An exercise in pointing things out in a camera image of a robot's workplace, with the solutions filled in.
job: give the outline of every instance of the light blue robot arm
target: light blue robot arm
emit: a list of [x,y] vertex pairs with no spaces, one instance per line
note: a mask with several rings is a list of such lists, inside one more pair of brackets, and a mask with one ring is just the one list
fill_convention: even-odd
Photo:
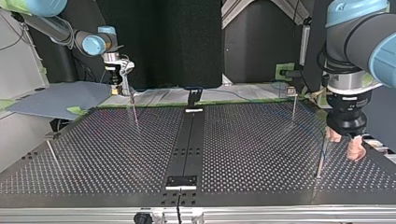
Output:
[[373,89],[396,88],[396,15],[387,13],[388,7],[388,0],[334,0],[329,6],[318,64],[329,78],[327,123],[341,135],[364,133],[362,109]]
[[128,57],[120,56],[116,29],[101,26],[97,34],[74,30],[69,22],[57,17],[67,0],[0,0],[0,7],[18,15],[21,22],[34,27],[57,44],[76,47],[88,57],[101,55],[106,70],[111,74],[113,94],[131,94],[127,75],[134,69]]

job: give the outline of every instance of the metal rod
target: metal rod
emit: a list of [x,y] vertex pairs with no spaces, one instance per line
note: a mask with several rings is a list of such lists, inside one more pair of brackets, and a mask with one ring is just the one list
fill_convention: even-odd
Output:
[[47,145],[49,146],[49,151],[52,154],[53,159],[58,162],[58,158],[56,157],[55,151],[53,150],[52,144],[50,143],[50,140],[47,140]]
[[325,159],[326,159],[327,145],[329,145],[329,139],[325,136],[324,137],[324,141],[323,141],[323,148],[320,151],[320,160],[319,160],[318,171],[317,171],[317,179],[321,178],[323,165],[324,165],[324,162],[325,162]]
[[293,121],[294,121],[295,115],[296,115],[297,96],[298,96],[297,94],[294,96],[293,117],[291,118]]

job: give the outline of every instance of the perforated metal table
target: perforated metal table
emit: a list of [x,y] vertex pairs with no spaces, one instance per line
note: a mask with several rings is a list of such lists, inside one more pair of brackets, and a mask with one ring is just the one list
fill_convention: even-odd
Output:
[[[206,105],[190,114],[138,108],[136,124],[130,109],[94,109],[53,143],[55,157],[43,144],[0,174],[0,217],[15,221],[29,211],[35,219],[39,211],[59,221],[60,211],[78,210],[78,220],[102,214],[111,222],[146,211],[170,214],[172,223],[177,213],[191,221],[198,209],[219,222],[219,211],[318,215],[314,206],[338,216],[360,207],[396,221],[395,165],[374,150],[349,161],[344,140],[330,144],[316,179],[325,124],[305,105],[295,121],[291,111],[288,102]],[[196,176],[197,190],[167,191],[168,176]]]

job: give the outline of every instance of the metal optical breadboard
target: metal optical breadboard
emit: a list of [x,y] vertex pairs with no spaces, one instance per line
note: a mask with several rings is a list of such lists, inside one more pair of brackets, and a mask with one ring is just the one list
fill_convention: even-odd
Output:
[[192,157],[186,166],[185,175],[199,176],[193,203],[396,203],[396,197],[389,197],[396,193],[396,167],[372,150],[363,161],[349,161],[347,139],[330,144],[323,177],[317,180],[325,123],[301,104],[293,122],[292,109],[293,103],[206,106],[205,117],[193,124],[193,129],[205,125],[204,140],[190,144],[203,149],[202,162]]
[[53,203],[43,204],[72,206],[83,198],[94,206],[160,205],[183,108],[137,109],[137,117],[138,124],[126,108],[94,110],[53,143],[57,158],[44,148],[8,169],[7,178],[0,176],[0,201],[37,198],[32,203],[40,204],[51,197]]

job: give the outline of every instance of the white wall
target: white wall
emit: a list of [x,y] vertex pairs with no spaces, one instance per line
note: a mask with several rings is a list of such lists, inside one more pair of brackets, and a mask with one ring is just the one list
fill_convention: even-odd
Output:
[[51,119],[0,113],[0,173],[44,142]]
[[[18,32],[19,24],[9,13],[0,9],[0,13]],[[19,36],[13,32],[0,18],[0,49],[15,41]],[[0,50],[0,99],[14,99],[24,93],[48,85],[46,77],[42,77],[38,67],[41,62],[36,59],[33,48],[20,41],[12,48]]]
[[[0,9],[18,32],[19,24],[9,13]],[[0,17],[0,49],[15,43],[19,35]],[[0,50],[0,100],[17,99],[34,89],[48,86],[46,77],[39,73],[41,62],[34,48],[23,41]],[[50,119],[0,111],[0,173],[27,152],[44,142],[51,131]]]

